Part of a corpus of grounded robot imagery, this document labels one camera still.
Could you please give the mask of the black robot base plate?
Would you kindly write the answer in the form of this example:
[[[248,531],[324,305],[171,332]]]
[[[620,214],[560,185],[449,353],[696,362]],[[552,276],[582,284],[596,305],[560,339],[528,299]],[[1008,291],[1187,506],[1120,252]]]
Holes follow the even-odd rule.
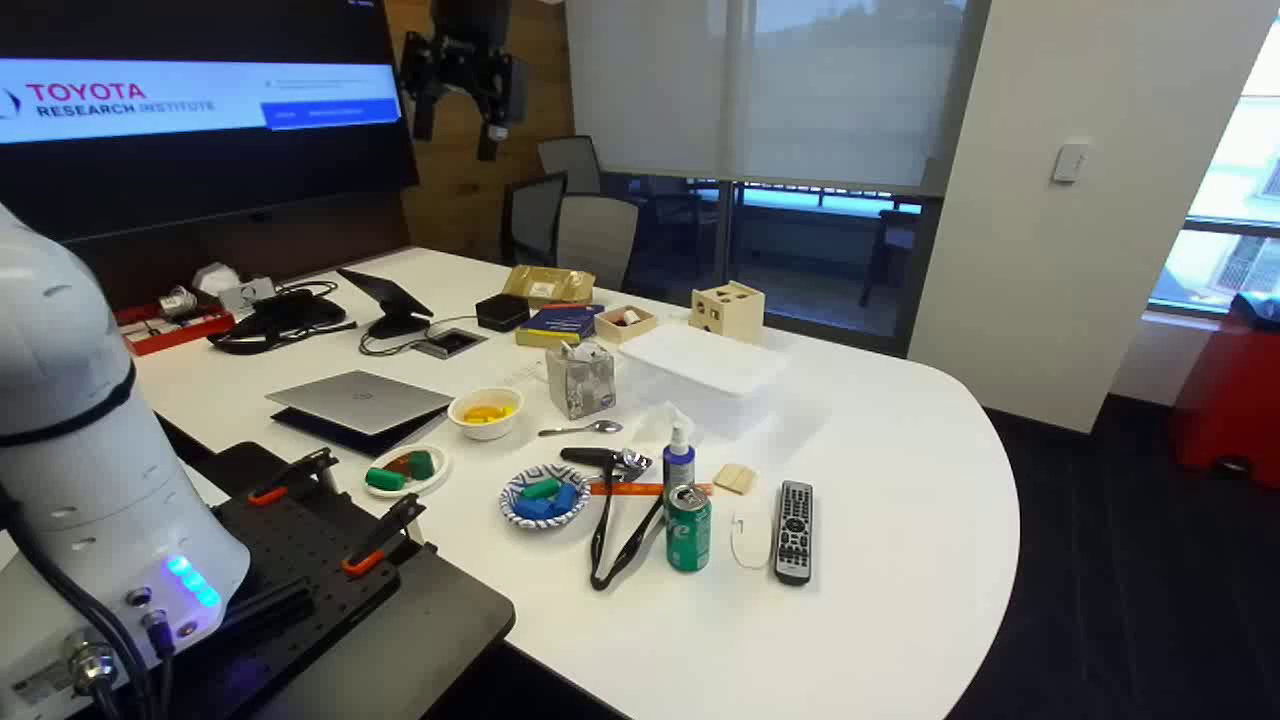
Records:
[[[283,471],[258,444],[195,465],[227,491],[215,519],[250,569],[219,633],[171,661],[168,720],[418,720],[514,625],[508,597],[401,531],[351,580],[339,560],[376,528],[351,496],[298,482],[280,503],[245,491]]]

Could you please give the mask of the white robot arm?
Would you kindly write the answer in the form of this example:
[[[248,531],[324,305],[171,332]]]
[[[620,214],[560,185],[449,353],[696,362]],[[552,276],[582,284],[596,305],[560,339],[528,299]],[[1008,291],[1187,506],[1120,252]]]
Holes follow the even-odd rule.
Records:
[[[24,693],[106,661],[150,671],[227,625],[250,547],[195,496],[134,355],[76,255],[104,234],[411,180],[376,0],[0,0],[2,720],[104,688]]]

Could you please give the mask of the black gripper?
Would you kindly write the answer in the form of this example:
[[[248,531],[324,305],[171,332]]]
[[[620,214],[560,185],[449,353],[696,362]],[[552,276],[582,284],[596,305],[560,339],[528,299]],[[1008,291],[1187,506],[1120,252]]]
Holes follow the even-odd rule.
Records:
[[[511,0],[429,0],[429,21],[433,32],[406,32],[401,57],[411,137],[429,140],[437,102],[460,91],[479,112],[474,157],[490,159],[524,121],[524,68],[508,51]]]

